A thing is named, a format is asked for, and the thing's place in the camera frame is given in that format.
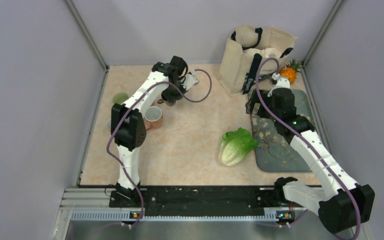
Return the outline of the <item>pink mug large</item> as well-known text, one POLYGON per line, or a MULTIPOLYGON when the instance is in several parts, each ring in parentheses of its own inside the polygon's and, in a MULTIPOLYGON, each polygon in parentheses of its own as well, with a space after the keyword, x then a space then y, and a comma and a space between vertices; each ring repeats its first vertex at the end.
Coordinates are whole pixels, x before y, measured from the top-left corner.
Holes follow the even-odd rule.
POLYGON ((159 129, 163 125, 163 111, 158 106, 150 106, 144 114, 146 130, 159 129))

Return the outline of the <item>light green mug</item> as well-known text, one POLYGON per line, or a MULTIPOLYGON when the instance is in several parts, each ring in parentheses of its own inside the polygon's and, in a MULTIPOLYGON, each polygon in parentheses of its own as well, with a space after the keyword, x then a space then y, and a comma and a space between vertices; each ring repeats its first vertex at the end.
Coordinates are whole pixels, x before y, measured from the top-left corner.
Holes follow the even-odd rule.
POLYGON ((129 95, 126 92, 118 92, 112 97, 113 104, 121 105, 123 102, 129 99, 129 95))

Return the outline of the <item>brown mug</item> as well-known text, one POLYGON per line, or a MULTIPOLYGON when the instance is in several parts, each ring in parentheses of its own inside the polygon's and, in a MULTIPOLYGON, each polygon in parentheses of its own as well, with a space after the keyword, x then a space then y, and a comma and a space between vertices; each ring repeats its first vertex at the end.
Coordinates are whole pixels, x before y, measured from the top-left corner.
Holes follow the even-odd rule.
POLYGON ((160 98, 158 101, 157 101, 157 104, 166 104, 167 106, 169 107, 172 107, 176 104, 176 100, 174 101, 168 101, 168 100, 165 100, 163 98, 160 98))

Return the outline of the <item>grey blue mug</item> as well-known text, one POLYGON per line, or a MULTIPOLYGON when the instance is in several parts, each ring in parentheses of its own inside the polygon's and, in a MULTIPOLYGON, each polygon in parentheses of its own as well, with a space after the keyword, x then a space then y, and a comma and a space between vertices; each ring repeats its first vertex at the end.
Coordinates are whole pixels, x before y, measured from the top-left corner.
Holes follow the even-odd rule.
POLYGON ((106 122, 106 129, 107 129, 108 131, 111 131, 111 123, 112 123, 111 119, 109 119, 109 120, 106 122))

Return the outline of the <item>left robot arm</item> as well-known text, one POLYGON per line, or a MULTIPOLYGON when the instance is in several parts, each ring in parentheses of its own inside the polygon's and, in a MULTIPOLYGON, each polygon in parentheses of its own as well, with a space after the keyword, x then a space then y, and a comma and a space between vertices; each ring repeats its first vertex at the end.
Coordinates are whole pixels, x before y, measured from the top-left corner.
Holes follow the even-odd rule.
POLYGON ((169 63, 157 62, 139 89, 111 108, 110 131, 121 161, 115 189, 129 207, 136 206, 141 198, 135 187, 140 183, 139 150, 147 136, 145 112, 159 97, 169 103, 181 100, 188 91, 187 70, 186 61, 179 56, 173 56, 169 63))

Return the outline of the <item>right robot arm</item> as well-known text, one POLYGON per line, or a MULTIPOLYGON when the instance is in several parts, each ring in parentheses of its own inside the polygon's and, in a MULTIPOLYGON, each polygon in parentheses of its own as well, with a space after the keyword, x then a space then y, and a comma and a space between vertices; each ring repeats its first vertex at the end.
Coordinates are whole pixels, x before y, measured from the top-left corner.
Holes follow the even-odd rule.
POLYGON ((373 188, 358 183, 339 165, 323 145, 315 126, 297 114, 291 89, 253 90, 246 103, 247 114, 253 113, 257 103, 257 116, 273 121, 277 133, 303 158, 322 187, 315 190, 295 178, 279 178, 276 183, 280 188, 273 192, 274 202, 279 206, 294 202, 305 207, 332 234, 354 228, 358 235, 371 216, 373 188))

